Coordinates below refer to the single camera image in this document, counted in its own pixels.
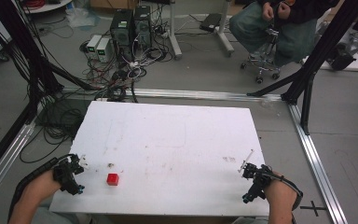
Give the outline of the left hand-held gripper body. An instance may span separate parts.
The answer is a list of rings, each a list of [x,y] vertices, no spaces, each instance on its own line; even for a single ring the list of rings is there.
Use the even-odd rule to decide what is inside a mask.
[[[78,194],[78,184],[73,176],[77,162],[78,156],[70,154],[69,157],[60,160],[53,168],[53,179],[60,184],[60,190],[67,191],[72,195]]]

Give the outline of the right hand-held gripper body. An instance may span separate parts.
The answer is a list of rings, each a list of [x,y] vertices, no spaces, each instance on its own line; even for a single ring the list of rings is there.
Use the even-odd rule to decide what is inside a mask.
[[[251,173],[253,179],[253,185],[249,189],[249,199],[254,200],[257,197],[265,199],[264,188],[266,188],[270,182],[272,170],[265,164],[262,164],[260,168],[254,168]]]

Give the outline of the person's left hand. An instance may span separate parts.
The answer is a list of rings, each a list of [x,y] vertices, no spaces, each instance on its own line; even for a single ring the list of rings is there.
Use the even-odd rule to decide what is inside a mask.
[[[38,203],[46,200],[59,190],[62,185],[53,177],[52,171],[44,172],[27,186],[27,194]]]

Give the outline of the wheeled office chair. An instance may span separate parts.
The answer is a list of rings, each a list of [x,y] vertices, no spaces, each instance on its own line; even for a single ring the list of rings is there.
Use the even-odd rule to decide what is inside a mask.
[[[248,65],[252,65],[258,69],[255,76],[255,82],[261,84],[264,81],[262,74],[271,72],[271,77],[277,80],[280,77],[281,68],[273,63],[273,53],[277,43],[279,32],[272,26],[268,27],[265,32],[268,34],[268,41],[259,49],[256,57],[249,56],[242,64],[241,69],[245,69]]]

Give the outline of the white power supply box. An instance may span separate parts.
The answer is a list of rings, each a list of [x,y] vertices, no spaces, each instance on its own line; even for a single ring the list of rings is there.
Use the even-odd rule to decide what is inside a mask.
[[[88,56],[93,60],[98,59],[97,47],[99,45],[101,38],[102,38],[101,35],[94,35],[86,46],[88,51]]]
[[[108,63],[112,57],[112,49],[110,45],[110,39],[103,37],[97,47],[97,54],[101,63]]]

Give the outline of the large black computer tower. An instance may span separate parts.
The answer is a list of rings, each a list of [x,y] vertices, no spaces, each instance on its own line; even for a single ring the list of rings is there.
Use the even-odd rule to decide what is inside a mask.
[[[131,46],[134,40],[133,10],[118,9],[110,25],[110,33],[114,43],[117,60],[130,62],[133,60]]]

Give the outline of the black machine on white board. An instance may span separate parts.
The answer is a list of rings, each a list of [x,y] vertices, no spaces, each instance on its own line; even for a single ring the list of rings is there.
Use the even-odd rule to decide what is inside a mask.
[[[358,38],[345,33],[328,53],[321,68],[334,71],[358,71]]]

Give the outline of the clear plastic bag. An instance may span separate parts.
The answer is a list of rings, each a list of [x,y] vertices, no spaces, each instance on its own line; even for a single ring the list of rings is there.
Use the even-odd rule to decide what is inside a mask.
[[[86,8],[68,8],[65,10],[68,25],[71,28],[89,28],[96,26],[100,18]]]

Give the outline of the flat black box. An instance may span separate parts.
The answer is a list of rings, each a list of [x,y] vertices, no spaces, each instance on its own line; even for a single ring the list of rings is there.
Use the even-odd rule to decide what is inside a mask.
[[[217,25],[220,24],[221,15],[219,13],[209,14],[200,24],[200,29],[212,33]]]

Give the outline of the slim black computer tower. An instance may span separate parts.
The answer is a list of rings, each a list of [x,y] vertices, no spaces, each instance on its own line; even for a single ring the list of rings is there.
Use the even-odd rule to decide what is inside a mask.
[[[140,49],[149,49],[152,45],[150,13],[150,6],[137,6],[134,10],[135,39]]]

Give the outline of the round white table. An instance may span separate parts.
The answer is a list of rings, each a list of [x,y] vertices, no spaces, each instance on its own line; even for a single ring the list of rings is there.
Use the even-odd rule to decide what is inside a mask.
[[[28,14],[48,12],[66,7],[73,0],[21,0],[22,9]]]

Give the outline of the aluminium floor rail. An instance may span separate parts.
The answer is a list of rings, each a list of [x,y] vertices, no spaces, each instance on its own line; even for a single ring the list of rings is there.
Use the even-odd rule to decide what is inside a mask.
[[[23,125],[20,130],[14,135],[14,139],[9,142],[6,147],[6,152],[0,159],[0,184],[5,178],[7,172],[13,165],[14,161],[19,156],[21,149],[26,145],[29,138],[33,134],[35,123]]]
[[[314,145],[311,136],[306,134],[305,130],[300,125],[301,114],[298,107],[296,105],[289,105],[288,109],[291,113],[291,117],[295,124],[303,150],[309,162],[310,169],[312,170],[314,178],[322,194],[328,215],[330,216],[332,223],[349,224],[337,199],[336,193],[330,183],[328,175],[324,169],[317,148]]]
[[[230,102],[280,102],[279,94],[266,94],[263,96],[250,96],[246,93],[220,92],[220,91],[183,91],[183,90],[158,90],[158,89],[134,89],[136,98],[167,98],[188,99],[205,101],[230,101]],[[132,97],[131,90],[126,95]]]

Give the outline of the black slanted frame strut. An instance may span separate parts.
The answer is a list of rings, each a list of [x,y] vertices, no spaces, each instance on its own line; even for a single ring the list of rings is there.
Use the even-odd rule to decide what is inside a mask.
[[[31,109],[32,104],[28,103],[0,141],[0,160],[7,152],[9,145],[14,141],[21,127],[26,123],[28,118],[30,118]]]

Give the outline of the black upright frame strut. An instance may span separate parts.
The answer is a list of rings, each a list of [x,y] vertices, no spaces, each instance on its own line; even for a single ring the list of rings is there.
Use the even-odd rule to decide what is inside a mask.
[[[305,135],[309,135],[309,116],[310,116],[310,102],[312,96],[312,88],[313,88],[313,80],[315,78],[316,73],[312,73],[310,77],[307,79],[304,95],[303,95],[303,104],[301,110],[301,118],[300,118],[300,126],[304,131]]]

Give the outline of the black slanted frame post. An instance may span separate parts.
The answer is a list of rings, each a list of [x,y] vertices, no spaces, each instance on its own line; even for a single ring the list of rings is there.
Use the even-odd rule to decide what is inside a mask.
[[[318,41],[313,52],[299,70],[259,91],[248,93],[248,96],[261,97],[269,92],[291,83],[282,99],[294,104],[301,93],[303,100],[310,102],[313,80],[327,58],[328,54],[344,36],[352,23],[358,18],[358,0],[345,0],[335,17],[331,20],[321,39]]]

